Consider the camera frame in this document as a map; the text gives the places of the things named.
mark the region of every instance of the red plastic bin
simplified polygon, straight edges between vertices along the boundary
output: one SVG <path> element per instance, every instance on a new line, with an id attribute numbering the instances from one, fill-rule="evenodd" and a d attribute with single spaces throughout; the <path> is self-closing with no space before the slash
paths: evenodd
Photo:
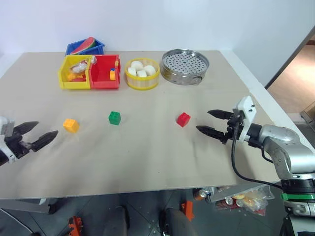
<path id="1" fill-rule="evenodd" d="M 118 89 L 120 84 L 119 55 L 95 55 L 96 63 L 89 69 L 91 89 Z M 115 69 L 115 80 L 110 80 L 110 70 Z"/>

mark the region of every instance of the table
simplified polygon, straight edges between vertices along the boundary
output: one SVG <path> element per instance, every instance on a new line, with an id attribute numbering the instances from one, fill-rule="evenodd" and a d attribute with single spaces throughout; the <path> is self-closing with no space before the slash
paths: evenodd
<path id="1" fill-rule="evenodd" d="M 195 128 L 208 125 L 225 131 L 226 121 L 207 111 L 231 111 L 242 97 L 252 94 L 257 108 L 255 123 L 297 128 L 231 51 L 201 53 L 210 62 L 202 83 L 179 86 L 160 75 L 159 85 L 149 91 L 133 90 L 123 79 L 119 90 L 61 90 L 57 70 L 64 53 L 23 54 L 0 79 L 0 114 L 13 118 L 16 125 L 40 122 L 25 135 L 26 141 L 52 130 L 59 134 L 39 152 L 0 167 L 0 199 L 244 183 L 232 170 L 231 142 L 222 145 Z M 120 55 L 124 77 L 124 65 L 129 59 L 148 57 L 160 61 L 163 52 L 107 54 Z M 121 113 L 119 126 L 109 124 L 111 111 Z M 175 122 L 182 112 L 191 115 L 184 128 Z M 80 123 L 76 134 L 64 130 L 66 118 Z M 260 150 L 247 144 L 237 145 L 236 162 L 247 177 L 278 180 L 273 165 L 260 156 Z"/>

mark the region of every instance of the yellow plastic bin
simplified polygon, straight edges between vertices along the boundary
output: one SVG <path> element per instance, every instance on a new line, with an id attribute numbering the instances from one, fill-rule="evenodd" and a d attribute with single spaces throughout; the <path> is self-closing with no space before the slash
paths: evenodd
<path id="1" fill-rule="evenodd" d="M 63 59 L 63 64 L 58 71 L 59 85 L 62 89 L 91 89 L 89 68 L 91 64 L 92 55 L 68 55 Z M 70 74 L 70 68 L 83 60 L 88 61 L 87 69 L 85 70 L 86 81 L 84 82 L 70 82 L 68 75 Z"/>
<path id="2" fill-rule="evenodd" d="M 147 76 L 147 77 L 139 77 L 131 75 L 128 72 L 128 67 L 130 67 L 131 63 L 134 61 L 140 61 L 144 66 L 146 65 L 152 65 L 154 69 L 156 70 L 156 73 Z M 149 58 L 134 58 L 126 63 L 125 66 L 125 75 L 126 75 L 126 81 L 127 84 L 136 90 L 149 90 L 153 89 L 155 86 L 158 85 L 158 78 L 159 78 L 159 65 L 155 60 L 149 59 Z"/>

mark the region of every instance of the perforated metal tray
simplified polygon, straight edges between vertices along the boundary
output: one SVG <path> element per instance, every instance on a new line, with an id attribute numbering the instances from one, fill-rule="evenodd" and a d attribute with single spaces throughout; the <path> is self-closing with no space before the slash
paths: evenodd
<path id="1" fill-rule="evenodd" d="M 174 49 L 162 57 L 161 74 L 178 85 L 199 84 L 209 67 L 208 59 L 201 53 L 188 49 Z"/>

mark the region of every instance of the blue plastic bin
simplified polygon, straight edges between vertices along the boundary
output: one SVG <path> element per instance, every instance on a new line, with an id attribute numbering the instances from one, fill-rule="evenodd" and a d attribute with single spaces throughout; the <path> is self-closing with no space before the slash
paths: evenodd
<path id="1" fill-rule="evenodd" d="M 67 47 L 67 51 L 65 52 L 65 55 L 70 55 L 71 52 L 73 52 L 73 50 L 75 50 L 77 47 L 79 47 L 85 39 L 75 42 L 75 43 L 70 43 L 68 44 Z M 101 42 L 99 42 L 97 39 L 95 39 L 95 46 L 92 48 L 89 48 L 87 50 L 84 50 L 80 53 L 78 53 L 77 55 L 103 55 L 104 51 L 103 51 L 103 47 L 105 45 Z"/>

